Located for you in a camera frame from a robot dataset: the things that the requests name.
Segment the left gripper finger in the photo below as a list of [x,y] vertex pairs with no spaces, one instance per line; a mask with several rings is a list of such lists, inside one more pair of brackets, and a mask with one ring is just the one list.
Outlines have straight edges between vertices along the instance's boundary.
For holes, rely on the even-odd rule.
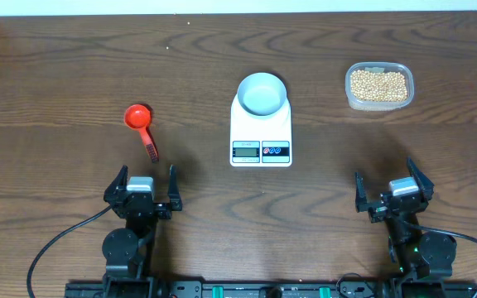
[[117,176],[109,184],[104,193],[106,195],[115,195],[119,190],[126,190],[127,181],[128,167],[123,165]]
[[177,185],[176,167],[174,165],[171,165],[170,167],[167,195],[171,205],[181,204],[181,196]]

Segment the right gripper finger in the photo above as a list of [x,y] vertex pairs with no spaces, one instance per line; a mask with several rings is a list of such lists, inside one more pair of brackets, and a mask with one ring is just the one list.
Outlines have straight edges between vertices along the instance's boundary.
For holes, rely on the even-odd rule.
[[422,196],[432,197],[434,194],[433,182],[417,168],[416,164],[410,157],[407,158],[407,168],[410,176],[416,181],[417,186],[422,192]]
[[355,184],[356,184],[355,204],[356,205],[366,204],[364,180],[358,172],[354,173],[354,178],[355,178]]

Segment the red plastic measuring scoop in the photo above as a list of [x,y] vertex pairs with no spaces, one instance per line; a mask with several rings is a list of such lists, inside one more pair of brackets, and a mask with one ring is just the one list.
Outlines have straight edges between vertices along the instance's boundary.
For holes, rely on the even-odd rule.
[[124,123],[134,131],[137,131],[146,148],[147,154],[153,163],[159,162],[159,153],[149,127],[152,124],[152,111],[142,104],[134,104],[128,107],[123,116]]

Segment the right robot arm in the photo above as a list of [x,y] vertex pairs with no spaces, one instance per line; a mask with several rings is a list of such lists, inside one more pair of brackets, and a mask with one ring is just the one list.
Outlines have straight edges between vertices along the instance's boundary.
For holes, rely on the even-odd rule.
[[457,242],[444,233],[422,228],[417,214],[426,210],[434,184],[411,159],[409,176],[389,182],[389,190],[369,202],[363,177],[354,175],[355,208],[366,212],[372,223],[388,229],[389,254],[401,273],[378,283],[377,297],[446,297],[444,279],[452,275]]

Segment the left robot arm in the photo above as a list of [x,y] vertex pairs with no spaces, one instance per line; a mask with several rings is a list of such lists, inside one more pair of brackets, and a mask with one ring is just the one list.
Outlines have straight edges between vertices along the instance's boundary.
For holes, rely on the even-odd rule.
[[150,275],[157,224],[168,220],[183,204],[176,179],[176,167],[169,170],[169,200],[154,200],[154,180],[150,176],[128,177],[123,166],[104,191],[104,201],[126,221],[123,228],[109,233],[102,245],[106,259],[103,276],[104,297],[169,297],[170,286]]

